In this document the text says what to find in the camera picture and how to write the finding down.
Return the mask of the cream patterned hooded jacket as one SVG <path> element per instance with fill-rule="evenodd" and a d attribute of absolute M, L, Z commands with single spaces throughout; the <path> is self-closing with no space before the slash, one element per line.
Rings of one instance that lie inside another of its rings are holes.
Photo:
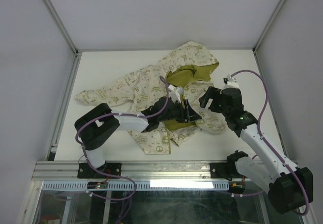
<path fill-rule="evenodd" d="M 160 123 L 157 129 L 148 133 L 129 133 L 145 154 L 168 155 L 172 143 L 180 146 L 197 131 L 218 135 L 226 130 L 223 117 L 201 108 L 198 101 L 213 85 L 211 74 L 218 66 L 219 61 L 205 46 L 190 41 L 171 51 L 156 65 L 131 72 L 102 88 L 83 90 L 75 99 L 85 105 L 107 103 L 109 106 L 119 106 L 130 101 L 130 112 L 137 113 L 165 96 L 166 88 L 160 76 L 168 83 L 182 87 L 183 99 L 188 100 L 201 119 L 192 123 L 171 120 Z"/>

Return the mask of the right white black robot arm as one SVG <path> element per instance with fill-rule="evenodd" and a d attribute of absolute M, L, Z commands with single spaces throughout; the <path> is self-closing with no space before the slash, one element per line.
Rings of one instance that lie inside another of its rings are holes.
<path fill-rule="evenodd" d="M 249 145 L 262 161 L 255 163 L 246 153 L 237 151 L 229 157 L 226 173 L 246 176 L 267 193 L 273 208 L 280 214 L 294 212 L 305 216 L 313 201 L 313 174 L 300 168 L 273 146 L 260 129 L 260 120 L 244 110 L 239 88 L 209 87 L 199 99 L 200 107 L 221 113 L 230 130 Z"/>

